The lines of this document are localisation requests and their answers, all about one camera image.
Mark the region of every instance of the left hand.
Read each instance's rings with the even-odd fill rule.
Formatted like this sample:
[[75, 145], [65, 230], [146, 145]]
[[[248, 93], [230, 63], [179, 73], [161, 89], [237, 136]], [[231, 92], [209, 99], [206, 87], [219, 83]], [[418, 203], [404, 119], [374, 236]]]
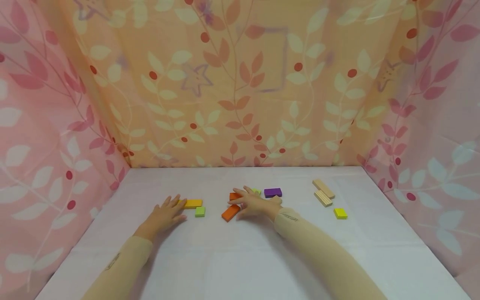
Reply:
[[162, 206], [155, 205], [153, 212], [138, 227], [134, 236], [142, 237], [150, 241], [154, 241], [155, 236], [162, 231], [167, 230], [173, 225], [187, 219], [186, 215], [177, 215], [187, 203], [187, 199], [179, 201], [180, 195], [172, 199], [167, 197]]

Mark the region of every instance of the green block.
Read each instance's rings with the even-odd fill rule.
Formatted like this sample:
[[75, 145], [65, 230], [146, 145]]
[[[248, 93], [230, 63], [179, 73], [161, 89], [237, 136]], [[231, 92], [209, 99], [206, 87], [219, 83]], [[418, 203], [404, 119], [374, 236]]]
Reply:
[[203, 217], [203, 216], [205, 216], [205, 207], [200, 206], [195, 208], [195, 218]]

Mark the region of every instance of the purple block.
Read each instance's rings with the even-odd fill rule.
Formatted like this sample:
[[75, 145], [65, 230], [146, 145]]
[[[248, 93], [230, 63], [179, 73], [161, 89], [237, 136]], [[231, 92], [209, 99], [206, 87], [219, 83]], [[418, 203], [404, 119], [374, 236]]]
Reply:
[[265, 198], [272, 198], [272, 197], [275, 197], [275, 196], [281, 197], [282, 196], [282, 190], [280, 188], [265, 189], [264, 190], [264, 195], [265, 195]]

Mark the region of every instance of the pink curtain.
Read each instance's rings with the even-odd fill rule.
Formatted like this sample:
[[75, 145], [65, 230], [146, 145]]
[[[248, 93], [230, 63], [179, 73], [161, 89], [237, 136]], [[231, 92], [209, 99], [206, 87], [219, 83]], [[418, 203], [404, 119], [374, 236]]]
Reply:
[[478, 2], [444, 0], [418, 10], [418, 42], [393, 50], [406, 68], [387, 100], [390, 111], [370, 152], [358, 156], [474, 299], [480, 297]]
[[34, 1], [0, 1], [0, 137], [0, 299], [30, 300], [129, 169]]

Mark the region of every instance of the right hand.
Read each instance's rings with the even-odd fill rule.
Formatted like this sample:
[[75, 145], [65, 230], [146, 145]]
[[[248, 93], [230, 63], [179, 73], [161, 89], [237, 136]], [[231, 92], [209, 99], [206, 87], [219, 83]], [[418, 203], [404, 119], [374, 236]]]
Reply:
[[255, 194], [248, 186], [243, 186], [245, 190], [233, 189], [234, 192], [240, 194], [242, 197], [229, 201], [228, 204], [239, 204], [242, 210], [237, 214], [237, 220], [248, 216], [267, 215], [272, 221], [282, 208], [281, 199], [276, 197], [271, 201], [262, 199]]

